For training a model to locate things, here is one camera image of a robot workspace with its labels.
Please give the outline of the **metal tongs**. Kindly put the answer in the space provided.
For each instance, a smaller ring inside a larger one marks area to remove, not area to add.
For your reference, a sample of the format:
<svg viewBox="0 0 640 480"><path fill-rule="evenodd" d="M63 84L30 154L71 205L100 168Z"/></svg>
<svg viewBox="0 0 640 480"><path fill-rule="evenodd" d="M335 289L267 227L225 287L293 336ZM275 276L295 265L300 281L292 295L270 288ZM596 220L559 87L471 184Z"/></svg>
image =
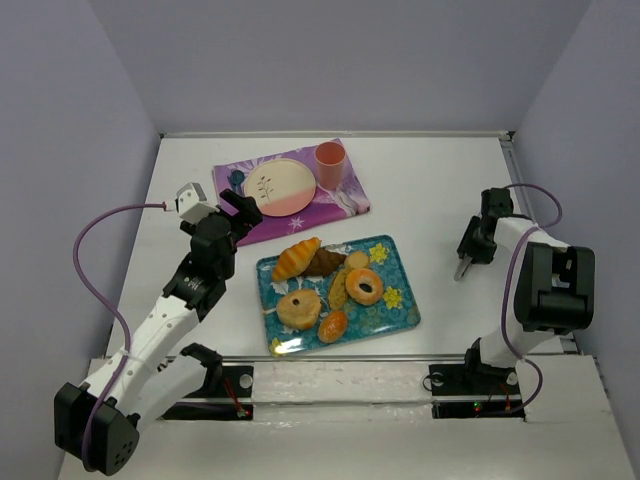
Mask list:
<svg viewBox="0 0 640 480"><path fill-rule="evenodd" d="M455 273L454 273L454 280L456 282L462 280L467 272L467 270L469 269L469 267L471 266L473 262L473 259L469 256L464 256L463 258L461 258L458 262L458 265L456 267Z"/></svg>

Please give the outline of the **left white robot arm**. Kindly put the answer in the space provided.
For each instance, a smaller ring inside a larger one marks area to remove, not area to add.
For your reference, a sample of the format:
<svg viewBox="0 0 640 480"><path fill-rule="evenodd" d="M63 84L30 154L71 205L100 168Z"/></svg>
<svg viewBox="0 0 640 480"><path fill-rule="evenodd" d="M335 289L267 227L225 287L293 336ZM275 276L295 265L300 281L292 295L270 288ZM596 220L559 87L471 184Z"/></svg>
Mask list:
<svg viewBox="0 0 640 480"><path fill-rule="evenodd" d="M55 444L88 472L117 474L150 423L186 395L219 382L222 358L201 344L184 347L167 367L161 363L222 298L235 273L239 241L263 220L254 198L230 189L220 197L233 213L210 204L198 183L158 204L179 216L181 230L190 237L189 251L137 328L88 280L80 259L73 259L82 283L124 334L122 346L102 367L78 386L65 383L54 397Z"/></svg>

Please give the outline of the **orange glazed donut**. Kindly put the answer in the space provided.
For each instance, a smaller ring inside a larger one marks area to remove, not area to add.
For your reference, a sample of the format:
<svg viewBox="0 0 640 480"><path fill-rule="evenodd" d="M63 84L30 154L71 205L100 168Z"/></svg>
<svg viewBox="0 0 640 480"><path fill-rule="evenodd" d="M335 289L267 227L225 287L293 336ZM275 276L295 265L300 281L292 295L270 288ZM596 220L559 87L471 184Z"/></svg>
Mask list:
<svg viewBox="0 0 640 480"><path fill-rule="evenodd" d="M357 268L346 277L345 287L348 295L357 303L370 306L377 303L383 295L381 278L371 269Z"/></svg>

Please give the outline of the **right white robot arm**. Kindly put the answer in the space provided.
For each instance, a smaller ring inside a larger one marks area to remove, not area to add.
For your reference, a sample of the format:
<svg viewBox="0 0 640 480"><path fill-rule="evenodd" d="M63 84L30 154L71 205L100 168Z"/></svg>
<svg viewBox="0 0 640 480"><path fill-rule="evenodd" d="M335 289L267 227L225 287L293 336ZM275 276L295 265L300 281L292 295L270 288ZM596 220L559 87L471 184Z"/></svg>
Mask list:
<svg viewBox="0 0 640 480"><path fill-rule="evenodd" d="M457 247L454 274L462 280L473 265L493 262L500 247L510 253L497 330L465 353L468 378L505 378L540 344L589 327L594 315L595 253L549 235L517 214L510 185L481 193Z"/></svg>

